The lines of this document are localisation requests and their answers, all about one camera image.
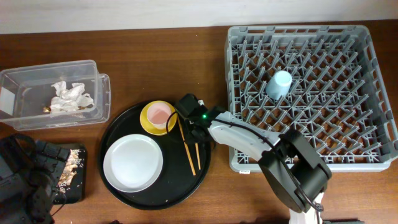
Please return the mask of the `grey round plate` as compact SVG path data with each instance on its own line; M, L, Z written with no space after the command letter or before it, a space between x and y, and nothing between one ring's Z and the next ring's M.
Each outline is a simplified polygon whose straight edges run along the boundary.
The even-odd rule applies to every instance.
M106 151L103 172L108 183L125 193L149 188L163 168L160 146L150 137L130 134L119 138Z

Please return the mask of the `food scraps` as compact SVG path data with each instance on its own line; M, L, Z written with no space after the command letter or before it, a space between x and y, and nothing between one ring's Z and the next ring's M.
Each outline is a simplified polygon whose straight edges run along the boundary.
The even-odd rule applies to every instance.
M62 172L61 178L58 181L58 188L61 193L70 190L71 182L75 175L77 175L77 168L83 167L82 160L79 158L79 149L71 149L70 156Z

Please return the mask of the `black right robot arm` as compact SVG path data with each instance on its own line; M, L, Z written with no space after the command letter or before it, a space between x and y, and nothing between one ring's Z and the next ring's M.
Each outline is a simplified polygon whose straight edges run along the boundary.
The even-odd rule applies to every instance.
M300 131L266 131L229 111L203 105L179 109L178 114L192 124L193 137L210 138L252 157L277 198L289 208L290 223L322 223L321 200L332 173Z

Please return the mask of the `pink cup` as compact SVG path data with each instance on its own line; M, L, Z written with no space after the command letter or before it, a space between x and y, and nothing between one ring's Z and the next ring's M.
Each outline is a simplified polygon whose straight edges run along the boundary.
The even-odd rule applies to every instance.
M168 124L168 118L172 114L170 106L164 102L155 102L147 109L147 120L156 129L165 129Z

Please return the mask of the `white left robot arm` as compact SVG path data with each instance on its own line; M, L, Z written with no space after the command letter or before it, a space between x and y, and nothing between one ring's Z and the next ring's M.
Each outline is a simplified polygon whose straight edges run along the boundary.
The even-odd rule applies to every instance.
M50 211L69 157L69 149L24 134L1 139L1 223L54 223Z

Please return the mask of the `light blue cup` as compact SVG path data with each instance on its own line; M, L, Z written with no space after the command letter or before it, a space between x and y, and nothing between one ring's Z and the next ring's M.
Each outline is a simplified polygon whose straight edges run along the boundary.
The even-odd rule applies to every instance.
M273 100L285 96L292 84L292 75L289 72L280 70L276 72L266 85L266 94Z

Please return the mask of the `wooden chopstick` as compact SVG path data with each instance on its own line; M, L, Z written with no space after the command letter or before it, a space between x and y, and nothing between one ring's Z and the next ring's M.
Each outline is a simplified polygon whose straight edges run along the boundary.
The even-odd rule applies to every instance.
M188 147L187 143L185 142L185 136L184 136L184 133L183 133L183 128L182 128L182 125L181 125L181 122L180 122L180 118L179 118L178 115L177 115L177 123L178 123L178 127L180 129L180 134L181 134L181 137L182 137L183 145L185 147L185 151L186 151L187 158L188 158L188 161L189 161L189 164L190 164L190 168L192 170L192 174L193 174L193 176L196 176L195 168L194 168L193 162L192 162L192 157L190 155L190 150L189 150L189 147Z
M201 170L200 152L199 152L199 145L197 142L195 143L195 151L197 155L198 170Z

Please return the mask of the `white napkin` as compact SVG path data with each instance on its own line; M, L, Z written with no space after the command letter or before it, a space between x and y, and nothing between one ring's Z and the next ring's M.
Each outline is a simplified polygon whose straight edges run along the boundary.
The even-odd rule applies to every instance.
M55 88L56 96L51 99L50 112L66 113L85 109L94 105L94 99L89 93L85 93L84 83L72 83L72 88L67 89L65 81L51 85Z

